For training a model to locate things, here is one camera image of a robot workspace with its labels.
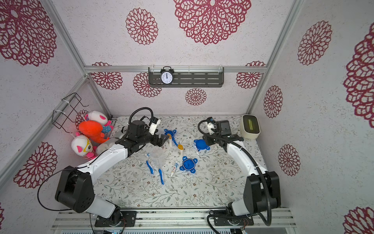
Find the clear plastic container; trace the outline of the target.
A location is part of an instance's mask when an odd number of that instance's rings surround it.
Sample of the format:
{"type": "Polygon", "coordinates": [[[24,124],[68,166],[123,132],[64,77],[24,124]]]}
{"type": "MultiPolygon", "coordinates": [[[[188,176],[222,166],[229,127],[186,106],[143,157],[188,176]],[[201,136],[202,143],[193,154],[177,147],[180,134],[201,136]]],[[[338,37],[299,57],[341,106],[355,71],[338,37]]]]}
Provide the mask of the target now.
{"type": "Polygon", "coordinates": [[[162,169],[166,163],[166,150],[156,147],[149,153],[149,161],[152,166],[162,169]]]}
{"type": "Polygon", "coordinates": [[[123,132],[121,132],[121,131],[116,132],[112,138],[110,138],[109,140],[100,144],[97,147],[97,149],[95,150],[96,154],[97,155],[102,154],[104,151],[111,148],[116,143],[116,141],[120,140],[123,136],[124,136],[123,132]]]}

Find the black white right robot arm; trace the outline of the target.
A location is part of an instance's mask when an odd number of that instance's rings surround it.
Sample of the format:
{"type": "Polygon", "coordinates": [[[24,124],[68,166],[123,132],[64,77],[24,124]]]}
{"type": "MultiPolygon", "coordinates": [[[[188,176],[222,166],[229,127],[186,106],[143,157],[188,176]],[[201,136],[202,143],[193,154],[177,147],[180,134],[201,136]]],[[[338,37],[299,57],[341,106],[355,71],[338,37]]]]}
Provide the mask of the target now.
{"type": "Polygon", "coordinates": [[[246,149],[244,138],[233,134],[229,121],[215,121],[212,117],[197,125],[208,146],[217,144],[231,156],[246,178],[243,197],[226,206],[220,218],[240,219],[259,216],[266,226],[272,224],[272,210],[281,205],[280,179],[275,171],[261,166],[246,149]]]}

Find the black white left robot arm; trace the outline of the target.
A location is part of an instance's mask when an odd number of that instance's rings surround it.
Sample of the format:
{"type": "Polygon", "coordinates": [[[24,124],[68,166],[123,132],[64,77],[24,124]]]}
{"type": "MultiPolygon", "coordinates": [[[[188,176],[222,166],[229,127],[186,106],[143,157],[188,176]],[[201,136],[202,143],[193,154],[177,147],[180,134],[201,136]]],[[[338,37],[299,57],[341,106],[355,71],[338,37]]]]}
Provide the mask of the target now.
{"type": "Polygon", "coordinates": [[[141,107],[135,112],[142,110],[150,111],[149,123],[143,120],[129,120],[124,136],[109,149],[85,164],[78,167],[68,166],[59,171],[61,175],[55,200],[65,205],[67,211],[97,215],[110,221],[112,226],[120,224],[121,208],[95,195],[93,183],[117,163],[138,152],[148,143],[162,147],[167,141],[167,135],[156,134],[160,119],[154,116],[153,110],[150,107],[141,107]]]}

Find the blue lid right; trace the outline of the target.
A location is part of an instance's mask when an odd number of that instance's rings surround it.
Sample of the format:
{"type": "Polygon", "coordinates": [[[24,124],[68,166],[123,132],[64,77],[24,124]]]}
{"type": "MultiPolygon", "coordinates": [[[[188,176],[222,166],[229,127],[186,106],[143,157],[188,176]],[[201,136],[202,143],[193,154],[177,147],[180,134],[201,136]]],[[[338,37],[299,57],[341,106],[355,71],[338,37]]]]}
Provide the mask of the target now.
{"type": "Polygon", "coordinates": [[[198,152],[200,151],[209,151],[210,147],[206,144],[206,142],[203,139],[196,139],[194,140],[194,146],[198,152]]]}

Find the cream box green window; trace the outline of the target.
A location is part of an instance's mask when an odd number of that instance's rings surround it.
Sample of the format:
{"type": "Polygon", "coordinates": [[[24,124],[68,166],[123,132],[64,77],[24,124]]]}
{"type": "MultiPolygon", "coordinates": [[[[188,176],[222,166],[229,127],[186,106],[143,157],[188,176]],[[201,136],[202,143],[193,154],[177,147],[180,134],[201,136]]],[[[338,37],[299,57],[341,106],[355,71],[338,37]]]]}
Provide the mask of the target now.
{"type": "Polygon", "coordinates": [[[243,115],[240,121],[240,132],[245,139],[257,139],[261,133],[258,118],[254,115],[243,115]]]}

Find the blue toothbrush case back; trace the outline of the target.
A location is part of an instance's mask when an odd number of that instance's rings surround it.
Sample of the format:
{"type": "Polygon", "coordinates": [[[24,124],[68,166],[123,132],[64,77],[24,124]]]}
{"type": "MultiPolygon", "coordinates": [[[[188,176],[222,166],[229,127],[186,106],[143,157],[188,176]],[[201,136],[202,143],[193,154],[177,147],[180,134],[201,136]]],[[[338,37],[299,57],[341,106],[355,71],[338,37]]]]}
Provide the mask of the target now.
{"type": "Polygon", "coordinates": [[[175,138],[172,137],[172,141],[178,147],[178,143],[176,142],[175,138]]]}

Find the blue lid front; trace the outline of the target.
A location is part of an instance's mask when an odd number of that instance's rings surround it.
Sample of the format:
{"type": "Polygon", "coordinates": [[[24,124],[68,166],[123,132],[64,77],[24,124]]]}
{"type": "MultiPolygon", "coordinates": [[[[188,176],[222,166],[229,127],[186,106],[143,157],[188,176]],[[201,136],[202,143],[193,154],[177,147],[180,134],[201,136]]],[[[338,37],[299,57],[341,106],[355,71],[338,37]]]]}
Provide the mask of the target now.
{"type": "Polygon", "coordinates": [[[187,171],[192,174],[196,173],[196,164],[198,162],[198,159],[191,159],[187,158],[186,156],[183,156],[182,165],[180,166],[180,171],[187,171]]]}

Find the red orange plush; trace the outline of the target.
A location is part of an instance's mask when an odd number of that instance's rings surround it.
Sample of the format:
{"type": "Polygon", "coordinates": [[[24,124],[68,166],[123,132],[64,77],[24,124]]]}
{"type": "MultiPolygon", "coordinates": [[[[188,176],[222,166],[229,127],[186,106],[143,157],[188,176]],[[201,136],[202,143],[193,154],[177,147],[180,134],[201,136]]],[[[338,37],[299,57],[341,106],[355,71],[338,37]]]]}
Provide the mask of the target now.
{"type": "Polygon", "coordinates": [[[79,131],[84,136],[98,144],[102,144],[110,139],[105,137],[102,130],[103,126],[96,121],[84,121],[79,124],[79,131]]]}

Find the small toothpaste tube front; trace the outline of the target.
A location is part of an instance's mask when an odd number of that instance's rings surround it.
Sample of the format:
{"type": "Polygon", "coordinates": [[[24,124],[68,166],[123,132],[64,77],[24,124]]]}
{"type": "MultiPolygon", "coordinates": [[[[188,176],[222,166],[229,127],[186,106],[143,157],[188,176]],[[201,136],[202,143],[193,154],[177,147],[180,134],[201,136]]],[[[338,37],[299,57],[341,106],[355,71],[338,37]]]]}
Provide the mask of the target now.
{"type": "Polygon", "coordinates": [[[172,168],[171,174],[170,174],[171,177],[173,177],[173,175],[175,174],[178,167],[179,167],[179,162],[176,161],[173,168],[172,168]]]}

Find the white pink plush top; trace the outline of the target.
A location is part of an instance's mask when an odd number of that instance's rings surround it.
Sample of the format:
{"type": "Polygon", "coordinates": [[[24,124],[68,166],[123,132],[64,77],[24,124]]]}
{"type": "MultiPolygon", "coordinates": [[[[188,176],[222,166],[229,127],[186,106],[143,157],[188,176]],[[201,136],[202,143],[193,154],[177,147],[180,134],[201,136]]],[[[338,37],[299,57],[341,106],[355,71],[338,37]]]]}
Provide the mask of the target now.
{"type": "Polygon", "coordinates": [[[102,126],[110,126],[112,121],[108,120],[108,118],[101,112],[98,111],[92,111],[89,112],[84,116],[84,119],[86,121],[95,121],[100,123],[102,126]]]}

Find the white plush yellow glasses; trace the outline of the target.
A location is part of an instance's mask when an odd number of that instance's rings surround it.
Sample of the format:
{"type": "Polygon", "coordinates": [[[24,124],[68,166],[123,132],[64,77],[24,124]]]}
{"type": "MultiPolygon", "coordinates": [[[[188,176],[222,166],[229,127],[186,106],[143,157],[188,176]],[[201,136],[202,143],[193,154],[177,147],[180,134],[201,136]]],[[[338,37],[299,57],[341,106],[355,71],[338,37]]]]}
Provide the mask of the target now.
{"type": "Polygon", "coordinates": [[[86,160],[92,160],[96,157],[91,141],[79,133],[76,133],[76,137],[71,142],[71,148],[78,156],[86,160]]]}

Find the black alarm clock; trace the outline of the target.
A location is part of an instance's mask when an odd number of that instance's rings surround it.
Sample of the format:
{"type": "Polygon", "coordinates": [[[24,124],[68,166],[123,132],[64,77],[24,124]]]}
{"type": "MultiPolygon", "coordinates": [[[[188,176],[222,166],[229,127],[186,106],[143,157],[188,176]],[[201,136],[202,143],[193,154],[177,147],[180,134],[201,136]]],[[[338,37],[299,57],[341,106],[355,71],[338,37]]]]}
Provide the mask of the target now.
{"type": "Polygon", "coordinates": [[[164,66],[160,71],[160,80],[164,85],[170,85],[174,81],[174,69],[170,66],[164,66]]]}

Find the grey wall shelf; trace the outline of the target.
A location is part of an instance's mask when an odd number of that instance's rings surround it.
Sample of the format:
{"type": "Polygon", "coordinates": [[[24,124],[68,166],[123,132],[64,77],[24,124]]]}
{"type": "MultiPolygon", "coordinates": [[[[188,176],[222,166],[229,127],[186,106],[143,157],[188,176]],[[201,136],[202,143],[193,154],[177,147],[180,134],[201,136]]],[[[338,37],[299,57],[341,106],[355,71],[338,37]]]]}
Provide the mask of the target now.
{"type": "Polygon", "coordinates": [[[148,68],[148,84],[152,88],[220,88],[224,84],[224,68],[174,69],[174,81],[164,85],[160,80],[162,68],[148,68]]]}

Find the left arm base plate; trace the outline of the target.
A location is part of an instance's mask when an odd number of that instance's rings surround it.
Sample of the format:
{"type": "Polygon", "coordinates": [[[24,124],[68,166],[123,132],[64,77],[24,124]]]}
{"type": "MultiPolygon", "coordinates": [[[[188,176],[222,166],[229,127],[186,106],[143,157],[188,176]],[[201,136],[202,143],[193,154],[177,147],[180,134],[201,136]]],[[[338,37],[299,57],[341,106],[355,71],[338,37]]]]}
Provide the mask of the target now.
{"type": "Polygon", "coordinates": [[[120,211],[114,213],[110,218],[98,216],[96,218],[95,227],[133,227],[135,225],[136,211],[120,211]]]}

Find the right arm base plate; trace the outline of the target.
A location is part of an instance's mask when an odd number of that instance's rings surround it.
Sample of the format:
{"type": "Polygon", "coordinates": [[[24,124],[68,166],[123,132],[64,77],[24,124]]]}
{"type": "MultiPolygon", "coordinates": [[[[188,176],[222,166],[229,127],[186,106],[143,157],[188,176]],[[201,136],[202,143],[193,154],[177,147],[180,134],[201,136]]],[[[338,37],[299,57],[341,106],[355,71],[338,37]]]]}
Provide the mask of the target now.
{"type": "Polygon", "coordinates": [[[228,214],[223,210],[211,211],[213,215],[214,225],[215,226],[253,226],[254,221],[251,216],[235,216],[234,218],[228,218],[228,214]]]}

